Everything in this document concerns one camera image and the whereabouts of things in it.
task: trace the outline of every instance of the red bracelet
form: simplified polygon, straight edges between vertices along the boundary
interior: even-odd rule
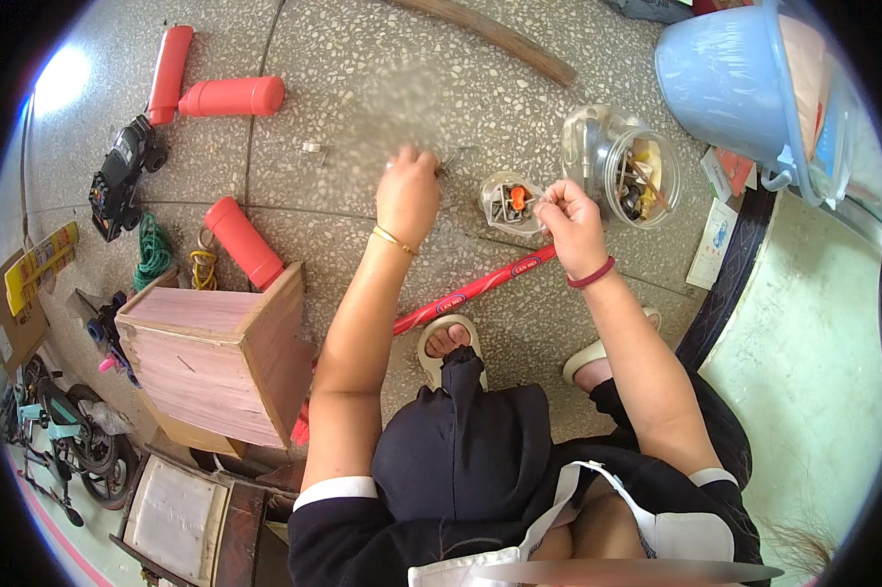
[[[581,288],[584,288],[585,286],[590,286],[594,282],[598,281],[601,277],[607,275],[607,272],[611,271],[613,266],[614,266],[614,258],[611,257],[610,255],[607,255],[607,261],[603,265],[600,266],[600,269],[591,273],[590,275],[588,275],[588,277],[586,277],[584,279],[575,280],[575,279],[572,279],[571,277],[566,275],[565,279],[568,280],[569,286],[571,286],[575,289],[581,289]]]

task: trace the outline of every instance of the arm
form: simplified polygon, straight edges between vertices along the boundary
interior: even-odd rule
[[[376,192],[378,224],[417,249],[437,213],[437,158],[403,147],[393,163]],[[370,235],[317,362],[302,491],[333,477],[370,474],[382,433],[379,392],[386,376],[392,323],[411,262],[411,254],[398,244]]]
[[[573,279],[587,277],[607,260],[598,206],[571,181],[555,183],[545,196],[536,213],[559,260]],[[623,278],[611,270],[583,293],[640,451],[685,475],[720,468],[685,369]]]

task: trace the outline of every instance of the red broom handle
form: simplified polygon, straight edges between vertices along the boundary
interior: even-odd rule
[[[529,253],[518,261],[514,261],[501,267],[500,269],[490,273],[486,277],[481,277],[477,281],[467,284],[463,288],[448,294],[444,298],[438,299],[428,305],[411,312],[408,316],[403,316],[395,321],[395,327],[392,329],[392,335],[401,335],[408,329],[424,324],[428,320],[440,316],[451,310],[468,299],[472,299],[484,291],[496,288],[505,284],[513,277],[522,275],[526,271],[541,265],[555,256],[555,245],[550,244],[542,247],[536,252]]]

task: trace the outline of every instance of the red plastic cylinder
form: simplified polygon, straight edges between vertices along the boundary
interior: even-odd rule
[[[232,197],[227,195],[214,204],[203,221],[256,288],[268,289],[284,271],[282,260]]]
[[[152,125],[174,120],[174,111],[180,100],[184,64],[192,40],[193,27],[185,24],[169,28],[160,40],[157,65],[154,66],[154,84],[148,100],[148,121]]]
[[[177,108],[181,114],[191,116],[227,114],[271,116],[282,107],[283,100],[282,78],[267,75],[198,82],[184,94]]]

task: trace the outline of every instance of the woman's left hand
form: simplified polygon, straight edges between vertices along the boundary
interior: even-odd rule
[[[376,190],[377,222],[398,241],[418,249],[438,211],[438,159],[431,151],[419,153],[414,146],[405,145],[389,163]]]

